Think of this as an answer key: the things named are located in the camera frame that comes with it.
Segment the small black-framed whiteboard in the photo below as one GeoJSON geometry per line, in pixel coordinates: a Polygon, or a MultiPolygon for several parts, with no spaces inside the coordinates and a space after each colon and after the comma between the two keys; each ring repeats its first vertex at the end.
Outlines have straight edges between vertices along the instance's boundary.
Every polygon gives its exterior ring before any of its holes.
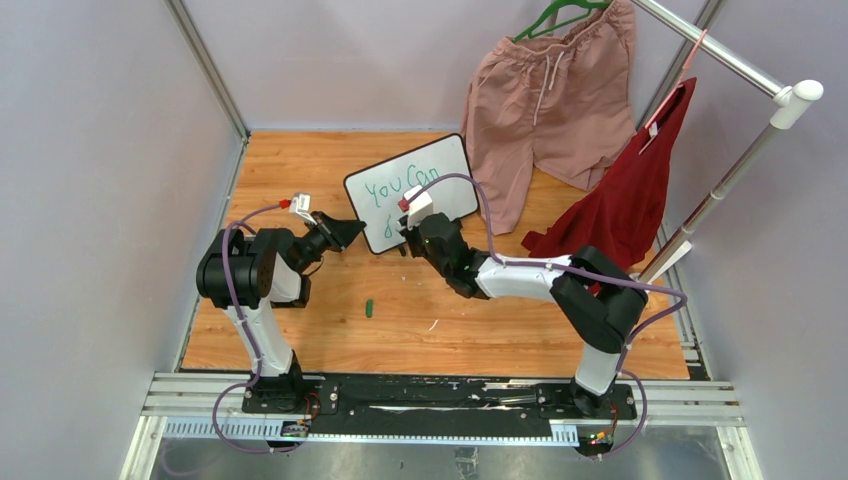
{"type": "Polygon", "coordinates": [[[434,211],[451,220],[478,210],[478,194],[471,182],[446,179],[448,174],[471,175],[464,141],[458,134],[444,136],[345,177],[343,185],[355,215],[366,224],[363,234],[371,253],[380,255],[403,243],[398,226],[405,213],[398,202],[416,187],[435,182],[427,189],[434,211]]]}

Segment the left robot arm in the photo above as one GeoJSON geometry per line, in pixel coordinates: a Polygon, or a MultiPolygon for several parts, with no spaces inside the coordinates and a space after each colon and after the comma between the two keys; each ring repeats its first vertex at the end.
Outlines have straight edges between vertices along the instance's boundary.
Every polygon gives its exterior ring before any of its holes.
{"type": "Polygon", "coordinates": [[[304,379],[275,312],[305,307],[311,293],[308,268],[321,265],[327,252],[343,252],[366,224],[321,211],[311,216],[302,236],[286,228],[252,230],[246,220],[233,221],[198,265],[200,296],[232,321],[249,354],[252,377],[243,402],[248,413],[306,413],[317,404],[317,393],[304,379]]]}

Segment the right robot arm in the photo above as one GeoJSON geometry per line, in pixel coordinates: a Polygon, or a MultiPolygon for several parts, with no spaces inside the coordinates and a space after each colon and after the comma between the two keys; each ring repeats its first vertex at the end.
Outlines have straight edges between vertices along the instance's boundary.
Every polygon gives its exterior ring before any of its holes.
{"type": "Polygon", "coordinates": [[[584,246],[550,262],[497,257],[470,247],[460,223],[442,213],[417,225],[403,217],[399,233],[410,254],[425,259],[464,298],[516,297],[557,305],[584,342],[569,385],[573,408],[589,418],[610,408],[625,341],[648,295],[600,250],[584,246]]]}

